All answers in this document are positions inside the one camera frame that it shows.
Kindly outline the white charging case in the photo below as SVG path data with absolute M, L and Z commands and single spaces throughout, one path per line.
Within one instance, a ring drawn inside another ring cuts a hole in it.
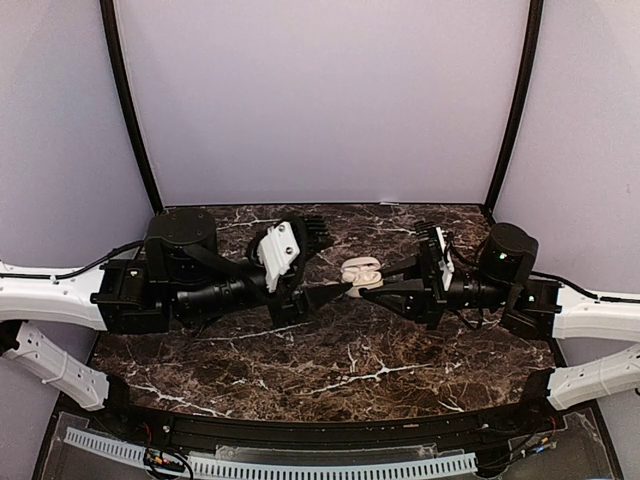
M 381 262 L 374 257 L 355 257 L 346 260 L 340 267 L 343 283 L 348 283 L 351 288 L 346 295 L 351 298 L 360 298 L 361 289 L 375 289 L 383 285 Z

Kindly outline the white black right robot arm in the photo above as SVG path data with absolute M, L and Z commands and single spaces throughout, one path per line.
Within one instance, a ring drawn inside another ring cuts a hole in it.
M 599 338 L 628 348 L 576 366 L 529 375 L 510 424 L 534 432 L 549 416 L 577 404 L 639 387 L 639 297 L 588 291 L 534 269 L 539 243 L 521 228 L 496 223 L 473 259 L 430 223 L 416 226 L 416 255 L 384 269 L 382 285 L 360 287 L 367 301 L 436 328 L 446 312 L 500 311 L 500 326 L 523 340 Z

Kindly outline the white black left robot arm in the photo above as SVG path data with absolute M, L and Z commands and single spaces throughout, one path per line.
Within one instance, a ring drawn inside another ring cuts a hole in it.
M 318 216 L 288 215 L 257 234 L 244 258 L 219 253 L 214 217 L 202 208 L 178 208 L 153 217 L 143 254 L 124 245 L 67 271 L 13 265 L 1 268 L 1 355 L 73 399 L 101 411 L 120 436 L 141 427 L 127 383 L 95 370 L 53 343 L 39 322 L 66 323 L 118 335 L 156 334 L 172 322 L 208 323 L 264 307 L 284 327 L 343 295 L 346 284 L 303 285 L 309 260 L 333 243 Z

